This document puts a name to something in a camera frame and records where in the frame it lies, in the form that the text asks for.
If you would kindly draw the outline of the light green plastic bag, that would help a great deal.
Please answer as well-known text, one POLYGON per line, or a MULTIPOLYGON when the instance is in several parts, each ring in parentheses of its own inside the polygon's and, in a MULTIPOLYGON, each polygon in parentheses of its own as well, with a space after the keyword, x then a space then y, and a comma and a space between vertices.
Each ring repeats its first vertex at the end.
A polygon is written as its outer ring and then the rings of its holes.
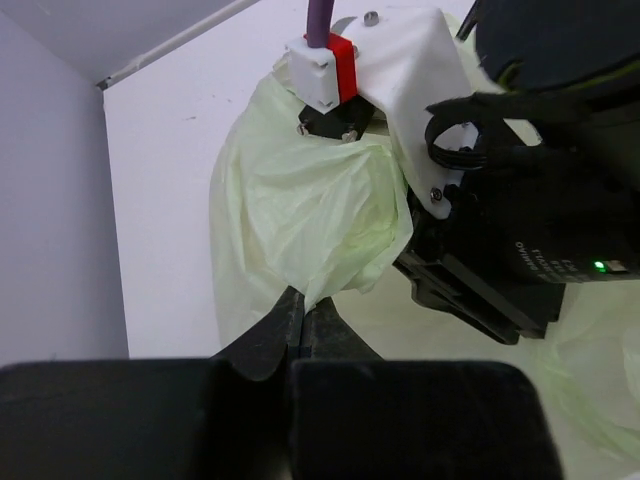
MULTIPOLYGON (((261 80, 210 190, 217 315, 228 346, 287 289, 304 298, 317 359, 479 360, 533 383, 568 479, 639 475, 639 276, 569 284, 541 339, 505 345, 412 299, 395 267, 414 233, 385 115, 360 96, 358 52, 333 5, 261 80)), ((493 93, 472 39, 451 32, 471 93, 493 93)))

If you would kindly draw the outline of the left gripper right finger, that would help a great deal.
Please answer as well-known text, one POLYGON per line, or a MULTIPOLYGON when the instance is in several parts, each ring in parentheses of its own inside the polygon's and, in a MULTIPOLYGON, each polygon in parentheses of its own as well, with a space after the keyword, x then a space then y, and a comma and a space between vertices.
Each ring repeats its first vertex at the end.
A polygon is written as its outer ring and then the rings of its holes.
POLYGON ((539 395, 496 361, 317 359, 290 300, 287 463, 295 479, 560 479, 539 395))

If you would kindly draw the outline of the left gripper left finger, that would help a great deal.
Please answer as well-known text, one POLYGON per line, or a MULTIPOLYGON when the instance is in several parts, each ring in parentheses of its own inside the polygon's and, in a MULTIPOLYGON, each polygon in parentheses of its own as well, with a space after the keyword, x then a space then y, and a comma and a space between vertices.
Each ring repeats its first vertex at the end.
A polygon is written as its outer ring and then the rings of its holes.
POLYGON ((204 358, 40 361, 1 371, 5 479, 287 479, 283 401, 304 298, 204 358))

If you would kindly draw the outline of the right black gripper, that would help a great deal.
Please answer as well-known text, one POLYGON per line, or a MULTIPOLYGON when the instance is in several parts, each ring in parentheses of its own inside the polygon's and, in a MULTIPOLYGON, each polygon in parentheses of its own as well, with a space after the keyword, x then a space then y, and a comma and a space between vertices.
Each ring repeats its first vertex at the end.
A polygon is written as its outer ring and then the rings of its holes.
POLYGON ((395 261, 418 305, 493 340, 541 339, 569 284, 639 276, 639 95, 476 93, 429 107, 424 137, 462 174, 438 220, 409 201, 395 261))

